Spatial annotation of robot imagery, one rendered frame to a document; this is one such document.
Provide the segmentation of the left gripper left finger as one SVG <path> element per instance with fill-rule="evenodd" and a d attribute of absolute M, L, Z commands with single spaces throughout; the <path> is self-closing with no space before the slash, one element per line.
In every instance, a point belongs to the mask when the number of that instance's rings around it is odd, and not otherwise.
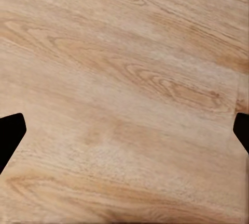
<path fill-rule="evenodd" d="M 26 133 L 22 113 L 0 118 L 0 174 Z"/>

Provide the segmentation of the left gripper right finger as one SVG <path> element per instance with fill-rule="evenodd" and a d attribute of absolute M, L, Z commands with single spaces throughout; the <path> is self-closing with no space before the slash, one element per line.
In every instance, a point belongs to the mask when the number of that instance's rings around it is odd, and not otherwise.
<path fill-rule="evenodd" d="M 237 113 L 237 117 L 234 119 L 233 132 L 249 153 L 249 115 Z"/>

